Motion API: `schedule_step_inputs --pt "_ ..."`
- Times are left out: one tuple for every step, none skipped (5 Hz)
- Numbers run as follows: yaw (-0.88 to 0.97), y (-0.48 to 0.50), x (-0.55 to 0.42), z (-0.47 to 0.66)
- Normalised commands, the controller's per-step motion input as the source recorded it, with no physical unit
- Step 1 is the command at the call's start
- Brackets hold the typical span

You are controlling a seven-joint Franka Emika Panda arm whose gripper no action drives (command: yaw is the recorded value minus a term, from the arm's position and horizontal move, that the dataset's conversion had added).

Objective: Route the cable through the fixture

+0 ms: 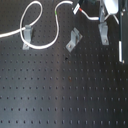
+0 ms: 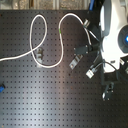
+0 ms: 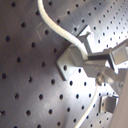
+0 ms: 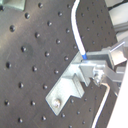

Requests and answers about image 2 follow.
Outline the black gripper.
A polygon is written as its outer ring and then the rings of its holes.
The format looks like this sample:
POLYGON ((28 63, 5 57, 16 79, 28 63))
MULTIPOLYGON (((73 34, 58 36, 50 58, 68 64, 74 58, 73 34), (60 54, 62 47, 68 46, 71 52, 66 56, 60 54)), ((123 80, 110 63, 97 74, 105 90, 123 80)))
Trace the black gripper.
MULTIPOLYGON (((96 43, 96 44, 92 44, 92 45, 85 45, 82 47, 78 47, 74 49, 74 53, 76 54, 75 58, 72 60, 72 62, 69 64, 71 69, 74 69, 75 66, 80 62, 80 60, 82 59, 82 55, 88 54, 88 53, 93 53, 93 52, 97 52, 100 49, 100 44, 96 43)), ((99 63, 98 65, 94 66, 92 65, 90 67, 90 69, 86 72, 86 76, 88 78, 92 78, 94 76, 94 73, 98 70, 98 67, 101 65, 101 63, 99 63)))

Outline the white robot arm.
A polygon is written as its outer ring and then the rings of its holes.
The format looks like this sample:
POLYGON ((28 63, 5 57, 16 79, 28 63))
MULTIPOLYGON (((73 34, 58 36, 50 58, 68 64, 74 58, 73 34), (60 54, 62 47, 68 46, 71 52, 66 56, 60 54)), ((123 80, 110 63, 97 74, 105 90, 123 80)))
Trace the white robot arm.
POLYGON ((99 66, 104 73, 118 71, 120 60, 128 56, 128 0, 105 0, 99 26, 85 20, 83 28, 98 41, 75 49, 77 55, 98 53, 99 61, 94 61, 86 75, 91 78, 99 66))

